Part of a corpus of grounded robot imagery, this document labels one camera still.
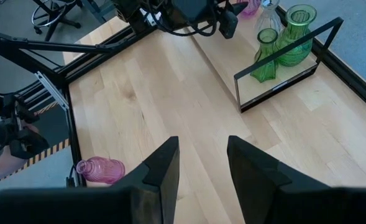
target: pink glass bottle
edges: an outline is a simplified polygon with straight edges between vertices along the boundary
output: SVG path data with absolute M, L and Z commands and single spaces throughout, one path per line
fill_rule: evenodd
M 247 7 L 240 13 L 245 19 L 254 17 L 258 8 L 260 7 L 260 0 L 237 0 L 237 3 L 247 2 Z
M 113 184 L 125 175 L 125 166 L 121 161 L 95 156 L 80 161 L 76 171 L 90 182 Z

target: green vase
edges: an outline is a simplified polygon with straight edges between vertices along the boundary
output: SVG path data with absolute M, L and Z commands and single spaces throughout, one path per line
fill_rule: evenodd
M 255 63 L 274 54 L 275 42 L 278 39 L 278 32 L 275 29 L 261 30 L 257 35 L 257 40 L 260 42 L 260 48 L 255 55 Z M 276 60 L 268 62 L 264 66 L 254 70 L 250 75 L 256 78 L 260 83 L 275 79 L 277 75 L 278 63 Z
M 313 6 L 299 4 L 291 7 L 288 12 L 286 12 L 288 26 L 282 31 L 280 38 L 275 44 L 277 50 L 281 50 L 310 33 L 308 26 L 315 20 L 316 16 L 317 11 Z M 288 67 L 298 65 L 309 55 L 312 47 L 313 40 L 309 40 L 279 57 L 278 63 Z

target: metal bracket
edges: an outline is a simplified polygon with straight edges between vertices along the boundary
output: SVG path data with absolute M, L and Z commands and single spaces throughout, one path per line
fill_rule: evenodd
M 70 106 L 66 102 L 64 96 L 59 92 L 59 90 L 51 83 L 51 81 L 42 73 L 37 72 L 35 76 L 41 82 L 41 84 L 46 88 L 46 90 L 51 94 L 54 100 L 63 108 L 63 110 L 67 111 L 70 109 Z
M 143 16 L 145 16 L 145 19 L 147 20 L 147 22 L 151 25 L 151 26 L 156 26 L 157 23 L 155 22 L 154 18 L 147 12 L 145 12 L 143 9 L 140 9 L 140 12 L 143 14 Z M 159 19 L 161 16 L 161 13 L 158 12 L 155 17 L 156 19 Z

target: clear glass vase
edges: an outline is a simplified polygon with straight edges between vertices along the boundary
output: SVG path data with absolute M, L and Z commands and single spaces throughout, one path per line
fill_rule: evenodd
M 247 2 L 247 7 L 240 13 L 240 16 L 245 19 L 254 17 L 260 7 L 260 0 L 237 0 L 237 3 Z
M 263 13 L 257 19 L 255 25 L 256 34 L 258 34 L 261 30 L 268 28 L 274 29 L 278 33 L 281 32 L 281 19 L 275 11 L 279 3 L 280 0 L 262 0 L 260 5 L 262 6 Z
M 274 54 L 277 38 L 278 32 L 275 29 L 268 28 L 258 33 L 257 40 L 260 42 L 260 48 L 255 55 L 255 63 Z M 277 76 L 277 68 L 278 63 L 276 60 L 273 60 L 254 70 L 250 75 L 262 83 L 267 80 L 275 79 Z
M 300 4 L 291 7 L 286 12 L 288 26 L 281 33 L 275 47 L 280 50 L 310 33 L 308 26 L 315 20 L 316 16 L 317 11 L 313 6 Z M 313 40 L 309 40 L 279 57 L 278 63 L 287 67 L 298 65 L 309 55 L 312 47 Z
M 125 175 L 125 166 L 121 161 L 95 156 L 80 161 L 76 171 L 90 182 L 113 184 Z

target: chair wheel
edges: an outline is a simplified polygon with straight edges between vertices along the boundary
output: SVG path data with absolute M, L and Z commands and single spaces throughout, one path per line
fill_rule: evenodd
M 82 7 L 83 7 L 83 4 L 82 4 L 82 2 L 81 2 L 80 0 L 76 0 L 76 5 L 77 5 L 78 7 L 80 7 L 80 8 L 82 8 Z

